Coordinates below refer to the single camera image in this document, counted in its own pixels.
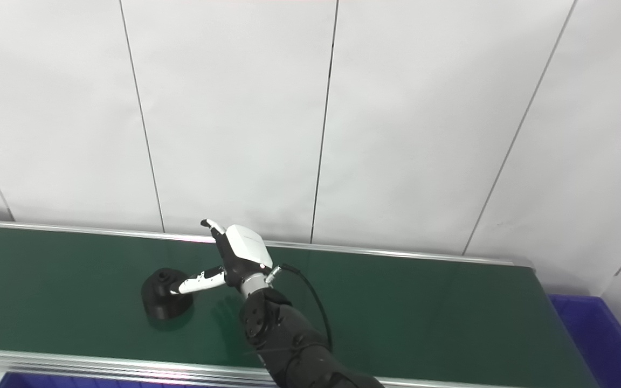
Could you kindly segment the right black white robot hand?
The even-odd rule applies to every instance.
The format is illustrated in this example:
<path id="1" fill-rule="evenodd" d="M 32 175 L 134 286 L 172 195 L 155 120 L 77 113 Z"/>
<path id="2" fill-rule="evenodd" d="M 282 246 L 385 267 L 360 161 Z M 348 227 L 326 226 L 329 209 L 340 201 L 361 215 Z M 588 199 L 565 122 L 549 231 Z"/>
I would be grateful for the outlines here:
<path id="1" fill-rule="evenodd" d="M 185 295 L 220 286 L 236 289 L 244 298 L 266 289 L 273 272 L 273 260 L 262 237 L 249 228 L 232 224 L 224 228 L 212 219 L 202 219 L 221 256 L 221 265 L 170 285 L 171 295 Z"/>

